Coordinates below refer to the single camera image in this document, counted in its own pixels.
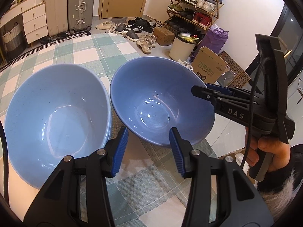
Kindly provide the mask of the person's right hand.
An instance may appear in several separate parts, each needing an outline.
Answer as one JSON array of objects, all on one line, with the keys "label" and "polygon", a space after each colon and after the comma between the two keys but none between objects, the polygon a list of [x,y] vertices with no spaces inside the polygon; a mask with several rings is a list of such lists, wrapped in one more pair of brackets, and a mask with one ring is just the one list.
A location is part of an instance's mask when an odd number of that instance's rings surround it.
[{"label": "person's right hand", "polygon": [[251,170],[259,161],[257,149],[273,154],[267,173],[283,174],[285,176],[291,175],[291,148],[288,144],[281,142],[275,137],[264,136],[259,140],[252,137],[246,159],[246,162],[250,167],[249,170]]}]

